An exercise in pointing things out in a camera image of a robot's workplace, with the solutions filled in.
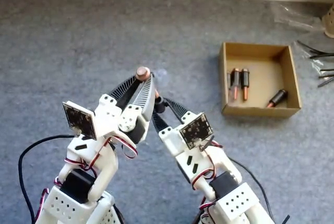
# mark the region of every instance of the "cardboard box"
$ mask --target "cardboard box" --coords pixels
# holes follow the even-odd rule
[[[302,107],[291,48],[286,45],[223,43],[220,50],[222,113],[226,115],[290,117]],[[229,95],[226,73],[233,68],[249,70],[248,100]],[[288,98],[275,108],[269,100],[284,88]]]

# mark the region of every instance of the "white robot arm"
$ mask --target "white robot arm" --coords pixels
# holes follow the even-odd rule
[[[179,169],[194,190],[201,190],[198,224],[274,224],[222,146],[203,113],[195,114],[170,99],[159,98],[153,123],[160,139],[176,159]],[[181,124],[172,128],[159,116],[170,107]]]
[[[137,97],[129,104],[140,84]],[[55,185],[42,202],[37,224],[123,223],[113,196],[105,191],[118,170],[115,146],[121,144],[132,151],[134,155],[127,155],[129,158],[137,155],[137,144],[146,138],[155,92],[153,75],[142,67],[109,94],[102,95],[94,111],[71,101],[63,103],[76,137],[67,147],[65,164]]]

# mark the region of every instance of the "metal rod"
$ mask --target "metal rod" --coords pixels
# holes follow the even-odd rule
[[[324,69],[320,69],[320,72],[329,72],[329,71],[334,71],[334,68],[324,68]]]
[[[328,77],[334,77],[334,74],[320,75],[319,79],[321,79],[321,78],[328,78]]]
[[[324,85],[327,85],[328,83],[332,82],[334,80],[334,77],[331,77],[330,79],[327,79],[326,81],[320,83],[318,87],[323,87]]]

